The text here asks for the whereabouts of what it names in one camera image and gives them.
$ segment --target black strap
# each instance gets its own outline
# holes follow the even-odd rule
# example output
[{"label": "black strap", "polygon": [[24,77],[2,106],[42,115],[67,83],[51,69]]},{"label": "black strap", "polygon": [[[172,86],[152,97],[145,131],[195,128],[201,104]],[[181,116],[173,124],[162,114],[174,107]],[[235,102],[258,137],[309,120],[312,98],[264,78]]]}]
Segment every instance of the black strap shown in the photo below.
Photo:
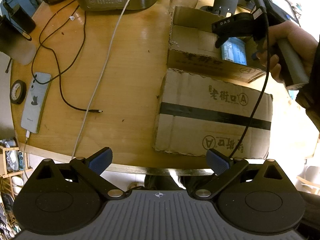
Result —
[{"label": "black strap", "polygon": [[8,66],[7,66],[7,69],[5,70],[5,72],[6,72],[7,74],[9,73],[9,68],[10,68],[11,62],[12,62],[12,58],[10,58],[9,63],[8,63]]},{"label": "black strap", "polygon": [[[250,117],[238,114],[228,114],[214,110],[182,106],[165,102],[161,103],[160,114],[169,114],[173,116],[188,117],[212,122],[230,123],[241,126],[247,126],[250,119]],[[270,131],[271,122],[253,118],[250,127]]]},{"label": "black strap", "polygon": [[28,33],[26,33],[24,30],[22,30],[20,27],[18,27],[17,25],[15,25],[15,24],[13,24],[13,23],[11,23],[14,27],[16,27],[17,29],[19,29],[20,31],[22,31],[23,33],[25,33],[26,35],[28,35],[30,38],[27,38],[26,36],[24,36],[24,35],[22,35],[26,40],[28,40],[28,41],[32,41],[32,37],[28,34]]}]

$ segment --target blue product label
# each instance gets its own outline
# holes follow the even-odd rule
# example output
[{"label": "blue product label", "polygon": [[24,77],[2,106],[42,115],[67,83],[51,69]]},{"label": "blue product label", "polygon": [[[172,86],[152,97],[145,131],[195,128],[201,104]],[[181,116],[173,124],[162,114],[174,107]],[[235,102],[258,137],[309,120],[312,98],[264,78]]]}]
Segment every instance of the blue product label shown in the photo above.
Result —
[{"label": "blue product label", "polygon": [[221,48],[222,59],[247,65],[245,43],[238,38],[229,38]]}]

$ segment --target cardboard box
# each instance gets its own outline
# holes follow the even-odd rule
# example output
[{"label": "cardboard box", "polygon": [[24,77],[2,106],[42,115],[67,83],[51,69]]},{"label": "cardboard box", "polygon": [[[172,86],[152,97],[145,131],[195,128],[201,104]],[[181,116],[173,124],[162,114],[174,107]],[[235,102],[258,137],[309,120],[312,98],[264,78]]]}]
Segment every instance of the cardboard box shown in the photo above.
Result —
[{"label": "cardboard box", "polygon": [[[168,69],[155,124],[156,151],[205,156],[215,148],[229,156],[240,139],[260,91],[210,77]],[[272,96],[264,94],[234,157],[268,156]]]},{"label": "cardboard box", "polygon": [[251,55],[257,51],[253,39],[245,45],[247,66],[223,60],[221,48],[215,47],[217,35],[211,24],[223,16],[189,7],[176,6],[171,22],[168,68],[226,77],[250,83],[265,74],[265,67]]}]

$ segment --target blue gripper pad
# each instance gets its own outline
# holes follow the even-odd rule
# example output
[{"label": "blue gripper pad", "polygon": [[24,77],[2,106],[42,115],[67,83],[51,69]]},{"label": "blue gripper pad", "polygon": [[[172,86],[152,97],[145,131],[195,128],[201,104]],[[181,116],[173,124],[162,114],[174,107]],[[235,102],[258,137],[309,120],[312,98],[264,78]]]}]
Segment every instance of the blue gripper pad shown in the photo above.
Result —
[{"label": "blue gripper pad", "polygon": [[112,150],[105,147],[87,159],[88,168],[101,175],[112,163],[112,156]]},{"label": "blue gripper pad", "polygon": [[207,151],[206,160],[208,166],[218,176],[225,172],[227,169],[230,169],[233,165],[233,161],[230,158],[215,149],[209,149]]}]

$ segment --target white charging cable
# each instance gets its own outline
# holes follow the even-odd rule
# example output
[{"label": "white charging cable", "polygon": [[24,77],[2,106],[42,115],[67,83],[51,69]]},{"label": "white charging cable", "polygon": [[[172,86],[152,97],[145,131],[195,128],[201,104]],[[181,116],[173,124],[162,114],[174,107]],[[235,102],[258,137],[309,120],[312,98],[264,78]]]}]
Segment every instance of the white charging cable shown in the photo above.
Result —
[{"label": "white charging cable", "polygon": [[27,179],[29,179],[29,177],[28,177],[28,175],[27,175],[27,173],[26,173],[26,168],[27,168],[27,167],[25,166],[25,164],[28,165],[28,162],[27,162],[27,160],[24,159],[24,157],[25,157],[26,146],[27,146],[27,143],[28,143],[29,138],[30,138],[30,131],[27,130],[27,133],[26,133],[26,141],[25,141],[25,143],[24,143],[23,152],[22,152],[22,153],[23,153],[23,161],[24,161],[24,164],[23,164],[23,172],[24,172],[24,175],[26,176]]},{"label": "white charging cable", "polygon": [[109,60],[110,51],[111,51],[111,46],[112,46],[112,42],[113,42],[113,39],[114,39],[115,34],[116,34],[116,30],[117,30],[117,28],[118,28],[118,25],[119,25],[119,23],[120,23],[120,20],[121,20],[121,18],[122,18],[123,13],[124,13],[125,9],[127,8],[128,4],[129,4],[129,1],[130,1],[130,0],[127,0],[126,4],[124,5],[124,8],[123,8],[123,10],[122,10],[122,12],[121,12],[121,14],[120,14],[120,17],[119,17],[119,19],[118,19],[118,22],[117,22],[117,24],[116,24],[116,27],[115,27],[115,29],[114,29],[114,31],[113,31],[113,34],[112,34],[112,37],[111,37],[111,41],[110,41],[110,45],[109,45],[108,54],[107,54],[107,59],[106,59],[106,61],[105,61],[105,64],[104,64],[104,66],[103,66],[103,68],[102,68],[102,71],[101,71],[100,77],[99,77],[99,79],[98,79],[97,85],[96,85],[96,87],[95,87],[95,89],[94,89],[94,92],[93,92],[93,94],[92,94],[92,96],[91,96],[91,99],[90,99],[90,101],[89,101],[89,104],[88,104],[88,107],[87,107],[87,111],[85,112],[84,119],[83,119],[83,122],[82,122],[82,126],[81,126],[80,132],[79,132],[79,134],[78,134],[78,138],[77,138],[77,141],[76,141],[76,143],[75,143],[75,147],[73,148],[73,152],[72,152],[71,159],[73,159],[73,158],[75,157],[76,150],[77,150],[77,146],[78,146],[78,142],[79,142],[81,133],[82,133],[83,128],[84,128],[85,120],[87,119],[87,115],[88,115],[89,108],[90,108],[90,106],[91,106],[91,103],[92,103],[92,100],[93,100],[93,98],[94,98],[94,95],[95,95],[96,92],[97,92],[97,89],[98,89],[98,86],[99,86],[99,84],[100,84],[101,78],[102,78],[102,76],[103,76],[104,70],[105,70],[105,68],[106,68],[106,66],[107,66],[107,63],[108,63],[108,60]]}]

